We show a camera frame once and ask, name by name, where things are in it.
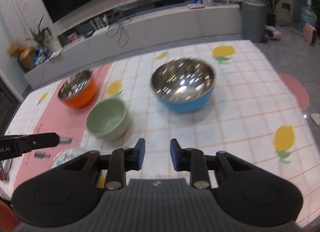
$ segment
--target trash can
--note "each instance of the trash can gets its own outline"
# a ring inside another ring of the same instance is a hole
[[[242,35],[254,43],[260,43],[266,24],[266,5],[257,0],[241,2]]]

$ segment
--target power outlet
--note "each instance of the power outlet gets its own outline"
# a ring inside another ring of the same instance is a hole
[[[283,3],[282,3],[282,8],[283,8],[283,9],[288,9],[288,10],[290,10],[290,9],[291,9],[291,5],[290,5],[289,3],[283,2]]]

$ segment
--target bowl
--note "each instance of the bowl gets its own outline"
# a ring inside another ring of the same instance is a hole
[[[58,92],[58,98],[70,107],[88,105],[96,93],[97,87],[89,70],[81,70],[69,77]]]
[[[151,88],[169,109],[192,112],[209,101],[215,78],[214,69],[206,62],[182,57],[157,68],[151,77]]]
[[[118,98],[109,98],[97,103],[89,112],[86,128],[96,137],[108,140],[120,137],[129,125],[129,115],[125,103]]]
[[[59,152],[53,159],[53,163],[50,169],[56,168],[78,156],[86,153],[87,150],[79,147],[68,147]]]

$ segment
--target blue bowl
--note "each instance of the blue bowl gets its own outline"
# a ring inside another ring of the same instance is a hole
[[[204,105],[209,101],[212,95],[213,89],[211,89],[206,95],[193,100],[193,101],[186,101],[182,103],[170,103],[160,99],[160,101],[169,109],[177,113],[190,113],[199,110],[200,108],[204,107]]]
[[[193,112],[210,99],[215,72],[196,58],[179,58],[160,66],[151,77],[151,87],[159,100],[178,113]]]

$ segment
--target tablecloth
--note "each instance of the tablecloth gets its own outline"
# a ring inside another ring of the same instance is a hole
[[[202,109],[176,114],[159,103],[149,82],[156,68],[183,56],[207,61],[214,67],[217,81],[210,101]],[[188,180],[188,173],[177,173],[173,169],[169,153],[172,138],[176,138],[183,148],[198,148],[207,155],[225,150],[289,180],[301,190],[304,204],[297,220],[300,226],[307,225],[320,214],[320,156],[310,128],[295,97],[264,54],[250,41],[203,43],[141,54],[106,65],[104,72],[94,103],[117,93],[129,107],[130,127],[120,139],[108,142],[90,135],[84,128],[84,117],[78,120],[72,111],[72,122],[77,122],[82,134],[80,132],[81,139],[76,139],[78,142],[71,146],[110,154],[115,148],[132,147],[139,138],[145,138],[143,168],[140,172],[128,172],[128,180],[175,177]],[[61,82],[32,92],[6,134],[37,133],[46,123],[45,131],[61,135],[61,128],[48,125],[61,118],[56,110],[56,93]],[[116,92],[113,90],[115,86],[119,88]],[[73,127],[63,118],[60,120],[64,129]],[[285,148],[280,148],[282,145],[276,138],[276,133],[282,131],[291,131],[293,135],[292,144],[284,145]],[[17,173],[28,170],[28,164],[21,165],[26,162],[24,157],[29,157],[30,162],[39,161],[32,157],[32,152],[14,159],[10,181],[0,183],[8,197],[18,185],[15,182]],[[52,162],[51,158],[41,160]],[[38,172],[48,170],[50,164],[45,166]],[[210,178],[212,186],[216,187],[213,171],[210,171]]]

